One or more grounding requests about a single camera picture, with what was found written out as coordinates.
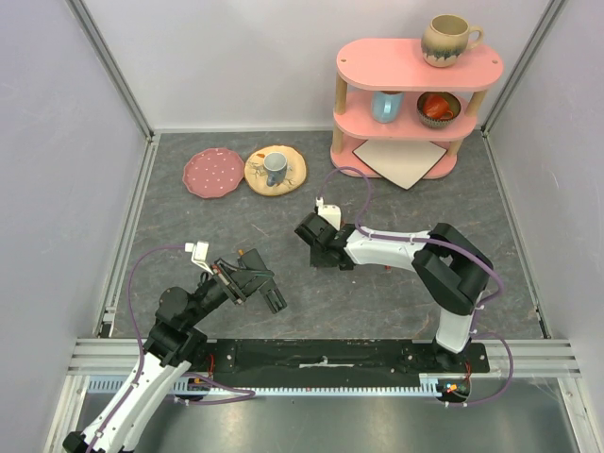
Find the black remote control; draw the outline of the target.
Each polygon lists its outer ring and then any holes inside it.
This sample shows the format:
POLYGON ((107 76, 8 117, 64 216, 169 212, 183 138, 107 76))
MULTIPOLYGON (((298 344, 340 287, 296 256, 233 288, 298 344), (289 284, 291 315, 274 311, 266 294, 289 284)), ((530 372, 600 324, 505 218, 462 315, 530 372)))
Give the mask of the black remote control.
POLYGON ((261 290, 260 293, 271 313, 277 314, 278 312, 287 308, 287 302, 283 298, 278 288, 261 290))

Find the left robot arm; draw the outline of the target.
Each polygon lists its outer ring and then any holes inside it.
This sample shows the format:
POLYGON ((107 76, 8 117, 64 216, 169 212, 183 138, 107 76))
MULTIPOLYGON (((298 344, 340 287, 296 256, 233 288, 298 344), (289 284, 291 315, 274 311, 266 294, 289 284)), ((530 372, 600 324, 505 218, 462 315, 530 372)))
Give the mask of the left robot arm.
POLYGON ((206 363, 208 337, 196 325, 223 303, 241 304, 260 293, 271 312, 287 307, 275 274, 257 250, 242 253, 234 266, 224 260, 207 264, 207 243, 185 243, 182 248, 202 269, 197 289, 192 293, 179 287, 164 291, 147 339, 137 340, 139 357, 132 372, 93 422, 66 436, 62 443, 66 452, 134 451, 174 383, 206 363))

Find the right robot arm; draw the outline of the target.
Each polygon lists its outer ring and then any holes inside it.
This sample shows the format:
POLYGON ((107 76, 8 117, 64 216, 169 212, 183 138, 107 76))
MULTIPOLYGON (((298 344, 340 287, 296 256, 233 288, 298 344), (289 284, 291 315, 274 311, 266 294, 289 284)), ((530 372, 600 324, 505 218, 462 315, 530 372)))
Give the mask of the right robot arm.
POLYGON ((430 231, 397 233, 345 224, 336 229, 312 212, 295 229, 310 247, 310 265, 351 270, 383 265, 413 271, 440 307, 432 359, 456 370, 466 350, 478 299, 494 270, 492 262, 456 228, 439 223, 430 231))

